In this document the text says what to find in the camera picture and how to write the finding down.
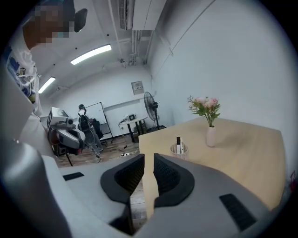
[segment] small table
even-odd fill
[[[139,135],[141,135],[140,130],[139,130],[139,127],[138,127],[138,123],[137,123],[137,122],[139,122],[139,124],[141,126],[142,134],[144,134],[144,130],[143,130],[141,121],[144,120],[144,119],[146,119],[147,117],[138,117],[138,118],[136,118],[134,120],[124,121],[124,122],[122,122],[122,123],[119,124],[119,125],[127,125],[127,127],[129,128],[129,133],[130,133],[130,137],[131,137],[132,142],[135,143],[135,139],[134,139],[134,136],[132,135],[132,131],[131,131],[131,128],[130,128],[130,125],[129,124],[130,123],[135,123],[136,129],[138,130]]]

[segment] stand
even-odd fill
[[[157,129],[159,130],[159,124],[158,124],[158,119],[157,119],[157,110],[154,110],[155,118],[156,118],[156,123],[157,123]]]

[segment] wooden floor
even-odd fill
[[[130,136],[118,137],[111,143],[111,139],[107,140],[108,146],[103,145],[103,151],[100,159],[97,158],[91,148],[85,148],[80,155],[69,155],[73,166],[89,165],[106,162],[111,159],[121,157],[123,153],[139,154],[139,143],[133,143]],[[57,160],[58,167],[69,167],[69,161],[66,156],[61,156]],[[142,181],[139,183],[134,193],[130,197],[130,206],[134,228],[137,231],[146,221],[146,205]]]

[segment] white shirt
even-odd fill
[[[85,110],[80,110],[78,113],[79,113],[80,115],[84,115]],[[88,118],[90,119],[89,114],[88,114],[88,111],[86,111],[85,116],[88,117]]]
[[[41,155],[55,158],[52,147],[47,139],[47,133],[40,123],[38,116],[42,115],[41,103],[39,100],[39,75],[28,49],[22,28],[19,28],[9,41],[3,52],[5,68],[11,79],[22,90],[33,104],[32,114],[29,116],[19,141],[27,143],[38,150]]]
[[[22,27],[17,29],[2,57],[8,73],[33,104],[33,113],[41,116],[42,109],[38,95],[39,75],[32,54],[25,43]]]

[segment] flower vase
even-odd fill
[[[214,145],[215,145],[215,127],[208,127],[206,144],[209,147],[214,147]]]

